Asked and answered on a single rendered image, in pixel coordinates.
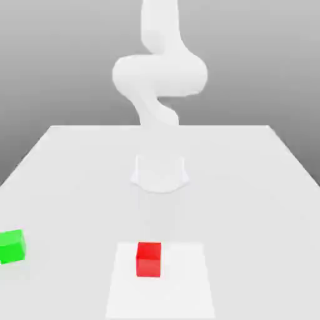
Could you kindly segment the small red cube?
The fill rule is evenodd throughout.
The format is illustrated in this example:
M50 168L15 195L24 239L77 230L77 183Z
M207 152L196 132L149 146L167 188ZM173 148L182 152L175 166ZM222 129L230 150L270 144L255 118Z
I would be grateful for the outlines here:
M161 249L160 242L138 242L136 251L138 277L159 278L161 276Z

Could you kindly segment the small green cube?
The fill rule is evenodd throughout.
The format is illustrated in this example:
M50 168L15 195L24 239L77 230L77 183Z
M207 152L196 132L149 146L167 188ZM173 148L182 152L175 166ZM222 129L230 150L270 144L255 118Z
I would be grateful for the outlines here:
M0 232L0 264L22 261L26 257L26 242L22 229Z

